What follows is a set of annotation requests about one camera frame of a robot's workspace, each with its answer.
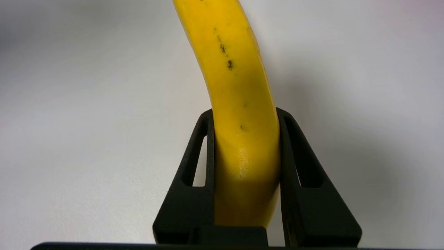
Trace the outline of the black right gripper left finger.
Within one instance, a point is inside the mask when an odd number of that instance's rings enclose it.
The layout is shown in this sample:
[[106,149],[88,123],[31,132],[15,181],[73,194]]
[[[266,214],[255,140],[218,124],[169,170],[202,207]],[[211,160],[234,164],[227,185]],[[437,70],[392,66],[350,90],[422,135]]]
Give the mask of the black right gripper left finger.
[[[193,186],[207,139],[205,185]],[[187,244],[194,229],[214,225],[215,131],[211,109],[200,115],[181,163],[153,223],[157,244]]]

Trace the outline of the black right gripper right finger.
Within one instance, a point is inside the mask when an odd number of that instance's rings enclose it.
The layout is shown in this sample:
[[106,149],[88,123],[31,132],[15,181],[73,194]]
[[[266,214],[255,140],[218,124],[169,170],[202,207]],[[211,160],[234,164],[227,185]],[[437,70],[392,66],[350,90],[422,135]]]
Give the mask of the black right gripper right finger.
[[362,229],[293,116],[280,124],[281,211],[286,247],[356,248]]

